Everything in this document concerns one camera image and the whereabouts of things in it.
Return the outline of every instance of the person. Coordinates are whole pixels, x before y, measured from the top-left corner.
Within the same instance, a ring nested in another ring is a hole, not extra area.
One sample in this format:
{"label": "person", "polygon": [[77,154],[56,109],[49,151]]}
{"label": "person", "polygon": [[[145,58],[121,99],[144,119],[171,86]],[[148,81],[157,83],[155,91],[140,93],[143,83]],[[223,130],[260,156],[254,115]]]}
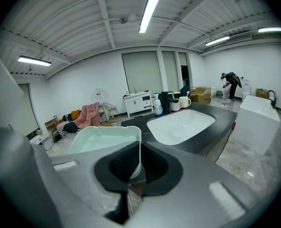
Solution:
{"label": "person", "polygon": [[226,99],[226,101],[233,101],[236,87],[239,85],[239,87],[242,88],[240,79],[235,73],[232,72],[230,72],[229,74],[222,73],[222,78],[225,78],[227,80],[226,84],[223,85],[223,88],[231,85],[229,91],[229,99]]}

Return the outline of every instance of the dark gray countertop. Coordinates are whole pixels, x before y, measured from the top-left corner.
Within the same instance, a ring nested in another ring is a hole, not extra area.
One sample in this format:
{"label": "dark gray countertop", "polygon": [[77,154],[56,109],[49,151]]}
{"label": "dark gray countertop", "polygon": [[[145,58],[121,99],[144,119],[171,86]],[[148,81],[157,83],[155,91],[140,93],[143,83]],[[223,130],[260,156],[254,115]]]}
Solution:
{"label": "dark gray countertop", "polygon": [[[177,145],[165,145],[167,147],[173,147],[176,149],[184,150],[194,154],[200,154],[208,146],[214,146],[217,144],[222,137],[231,129],[236,113],[227,111],[218,107],[200,104],[200,103],[191,103],[188,108],[182,109],[195,110],[215,118],[215,122],[197,134],[196,136],[180,143]],[[156,147],[156,145],[161,146],[163,144],[159,143],[149,130],[147,122],[150,119],[157,118],[155,114],[150,114],[142,117],[137,117],[131,120],[122,122],[122,126],[137,126],[141,130],[141,141],[144,145],[150,147]]]}

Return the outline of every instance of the bottle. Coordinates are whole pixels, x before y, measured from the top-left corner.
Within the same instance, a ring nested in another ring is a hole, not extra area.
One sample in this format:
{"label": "bottle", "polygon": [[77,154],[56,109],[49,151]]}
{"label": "bottle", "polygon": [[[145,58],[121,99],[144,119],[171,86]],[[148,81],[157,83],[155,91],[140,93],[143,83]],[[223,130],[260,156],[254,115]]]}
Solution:
{"label": "bottle", "polygon": [[161,106],[160,100],[159,100],[159,94],[154,94],[155,101],[154,101],[154,112],[156,116],[160,116],[163,114],[163,108]]}

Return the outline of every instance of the cardboard box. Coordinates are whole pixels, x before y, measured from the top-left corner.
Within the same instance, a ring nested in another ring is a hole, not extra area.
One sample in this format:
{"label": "cardboard box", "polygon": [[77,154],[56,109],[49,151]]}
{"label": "cardboard box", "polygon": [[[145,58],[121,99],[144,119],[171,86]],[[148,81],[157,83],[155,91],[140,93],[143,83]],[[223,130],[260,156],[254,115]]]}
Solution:
{"label": "cardboard box", "polygon": [[269,96],[267,94],[267,90],[256,89],[255,96],[269,100]]}
{"label": "cardboard box", "polygon": [[201,104],[208,104],[211,101],[211,88],[210,87],[198,87],[195,90],[190,91],[191,102],[198,102]]}

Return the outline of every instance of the cup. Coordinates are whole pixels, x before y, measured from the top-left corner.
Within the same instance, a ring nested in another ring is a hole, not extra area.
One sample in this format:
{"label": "cup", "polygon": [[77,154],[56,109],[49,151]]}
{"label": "cup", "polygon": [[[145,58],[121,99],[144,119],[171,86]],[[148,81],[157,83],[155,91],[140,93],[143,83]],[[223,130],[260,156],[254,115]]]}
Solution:
{"label": "cup", "polygon": [[176,103],[175,103],[175,102],[170,102],[170,110],[171,110],[171,111],[177,112],[177,111],[180,110],[180,108],[182,108],[182,107],[180,106],[179,101],[176,102]]}
{"label": "cup", "polygon": [[181,96],[179,98],[180,107],[187,108],[191,104],[191,100],[187,96]]}

